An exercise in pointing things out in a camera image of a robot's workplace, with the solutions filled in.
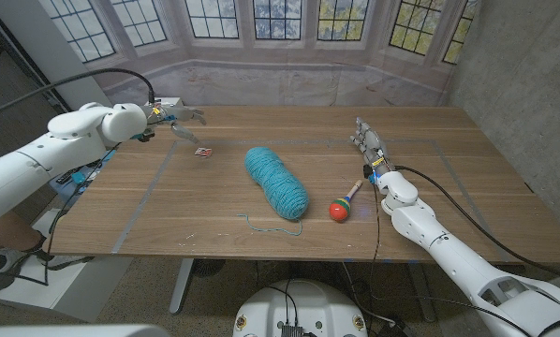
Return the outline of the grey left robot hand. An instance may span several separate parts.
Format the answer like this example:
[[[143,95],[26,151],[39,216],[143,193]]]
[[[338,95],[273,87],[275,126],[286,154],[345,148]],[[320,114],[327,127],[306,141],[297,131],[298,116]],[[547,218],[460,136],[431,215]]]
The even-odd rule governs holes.
[[[180,103],[175,105],[158,103],[148,108],[147,112],[147,128],[149,130],[154,130],[159,125],[169,125],[171,132],[176,137],[189,140],[195,144],[199,144],[199,139],[192,131],[181,126],[181,122],[195,120],[202,125],[207,124],[202,110],[189,108]]]

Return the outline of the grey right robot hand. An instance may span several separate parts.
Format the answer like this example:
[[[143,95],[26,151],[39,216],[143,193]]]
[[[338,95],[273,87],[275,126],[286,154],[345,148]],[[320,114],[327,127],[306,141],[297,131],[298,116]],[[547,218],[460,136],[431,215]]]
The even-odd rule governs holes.
[[[362,153],[364,166],[363,176],[372,183],[385,173],[394,171],[389,160],[388,149],[375,130],[361,117],[356,118],[355,135],[350,140]]]

